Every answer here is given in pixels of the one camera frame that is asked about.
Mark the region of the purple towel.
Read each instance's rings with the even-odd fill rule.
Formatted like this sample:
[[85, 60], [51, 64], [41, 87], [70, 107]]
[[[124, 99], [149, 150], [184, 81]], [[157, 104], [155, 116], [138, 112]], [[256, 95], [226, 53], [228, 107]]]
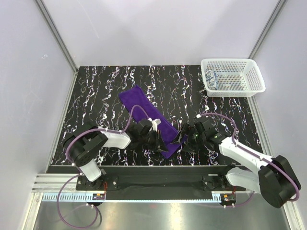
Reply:
[[154, 107], [154, 105], [147, 99], [143, 90], [139, 86], [119, 93], [119, 99], [125, 108], [132, 115], [136, 122], [143, 119], [149, 119], [154, 121], [156, 119], [160, 120], [157, 126], [158, 130], [161, 132], [162, 140], [164, 141], [168, 151], [162, 152], [162, 156], [169, 159], [183, 144], [171, 142], [175, 139], [179, 131], [174, 128], [170, 122]]

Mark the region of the blue white patterned towel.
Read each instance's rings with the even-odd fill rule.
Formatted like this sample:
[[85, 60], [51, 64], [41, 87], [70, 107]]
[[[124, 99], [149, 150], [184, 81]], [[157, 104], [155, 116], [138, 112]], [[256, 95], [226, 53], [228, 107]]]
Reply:
[[217, 75], [214, 71], [208, 70], [205, 72], [205, 78], [207, 86], [210, 90], [217, 90], [218, 89], [218, 80]]

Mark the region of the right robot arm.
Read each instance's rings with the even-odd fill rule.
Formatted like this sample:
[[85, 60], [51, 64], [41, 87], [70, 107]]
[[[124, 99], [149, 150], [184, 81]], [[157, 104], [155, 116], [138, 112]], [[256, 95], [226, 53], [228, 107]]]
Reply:
[[185, 143], [183, 150], [191, 153], [207, 147], [245, 167], [227, 165], [212, 177], [210, 190], [242, 187], [261, 194], [275, 208], [299, 198], [300, 182], [285, 157], [274, 158], [236, 142], [229, 134], [218, 132], [209, 120], [192, 126], [185, 123], [172, 142]]

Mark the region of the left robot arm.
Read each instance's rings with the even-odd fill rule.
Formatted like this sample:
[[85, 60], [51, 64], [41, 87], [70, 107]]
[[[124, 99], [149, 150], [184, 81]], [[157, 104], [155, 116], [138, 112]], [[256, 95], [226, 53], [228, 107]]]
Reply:
[[88, 123], [68, 136], [63, 144], [66, 159], [87, 178], [94, 190], [103, 186], [102, 172], [94, 158], [101, 148], [133, 150], [142, 147], [155, 152], [168, 152], [161, 131], [160, 119], [143, 119], [127, 126], [124, 131], [108, 130]]

